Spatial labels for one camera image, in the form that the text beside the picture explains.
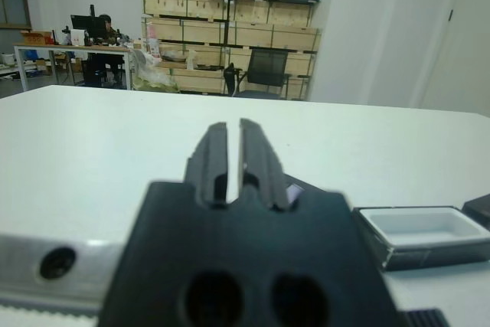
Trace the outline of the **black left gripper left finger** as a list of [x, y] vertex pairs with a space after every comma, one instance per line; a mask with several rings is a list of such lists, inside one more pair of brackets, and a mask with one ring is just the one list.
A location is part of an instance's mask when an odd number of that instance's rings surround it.
[[227, 126], [212, 124], [187, 160], [185, 182], [194, 186], [195, 200], [202, 207], [227, 204]]

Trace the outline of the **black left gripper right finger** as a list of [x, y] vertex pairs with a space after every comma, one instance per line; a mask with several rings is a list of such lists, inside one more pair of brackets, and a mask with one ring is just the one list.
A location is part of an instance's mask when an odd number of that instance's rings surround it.
[[275, 211], [288, 211], [286, 177], [281, 162], [261, 126], [240, 120], [240, 189], [254, 187], [262, 205]]

